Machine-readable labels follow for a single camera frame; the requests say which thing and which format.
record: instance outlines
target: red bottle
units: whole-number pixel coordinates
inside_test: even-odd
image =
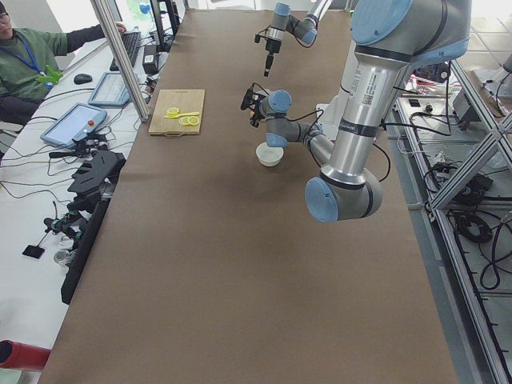
[[[50,352],[40,346],[4,340],[0,342],[0,368],[41,372]]]

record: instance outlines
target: blue joint cap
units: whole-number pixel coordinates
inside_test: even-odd
[[[290,16],[290,6],[283,2],[278,2],[275,5],[274,13],[279,16]]]
[[[308,30],[307,33],[302,37],[302,41],[309,45],[313,44],[314,38],[317,37],[317,30]]]
[[[271,148],[286,148],[288,141],[278,134],[266,134],[266,144]]]
[[[269,105],[276,112],[284,114],[291,106],[291,96],[285,90],[276,90],[269,95]]]
[[[363,0],[352,17],[352,39],[360,46],[380,42],[409,13],[414,0]]]
[[[469,41],[469,38],[464,38],[437,50],[414,56],[411,63],[416,66],[426,66],[460,58],[467,51]]]
[[[308,211],[318,221],[338,220],[338,204],[326,182],[320,178],[310,179],[306,184],[305,197]]]

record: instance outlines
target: cutting board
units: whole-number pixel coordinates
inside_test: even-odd
[[[199,134],[204,100],[205,90],[160,90],[157,104],[154,107],[149,133],[165,136]],[[177,118],[165,118],[167,110],[172,106],[179,108],[180,113],[199,112],[199,124],[196,126],[182,126]]]

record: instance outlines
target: robotic arm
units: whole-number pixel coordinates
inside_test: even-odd
[[[261,38],[266,40],[265,49],[268,51],[265,62],[264,76],[268,76],[274,54],[281,49],[281,41],[285,32],[289,32],[304,46],[312,46],[317,37],[318,23],[329,8],[333,0],[318,0],[308,12],[304,20],[298,20],[290,13],[290,6],[278,2],[274,9],[274,16],[270,25],[263,30],[265,34],[256,34],[254,42],[260,42]]]
[[[266,121],[267,145],[303,142],[320,165],[319,177],[306,185],[306,204],[317,220],[364,218],[380,207],[380,183],[364,166],[394,84],[404,67],[463,55],[470,11],[471,0],[361,0],[352,20],[358,65],[333,146],[319,125],[287,121],[287,92],[261,95],[248,90],[242,108],[254,112],[253,122]],[[283,100],[289,100],[288,107]]]

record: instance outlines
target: man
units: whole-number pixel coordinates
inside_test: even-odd
[[[126,32],[123,24],[118,29]],[[13,29],[0,2],[0,120],[27,124],[50,91],[51,83],[43,78],[58,71],[55,56],[66,56],[104,37],[100,25],[68,34]]]

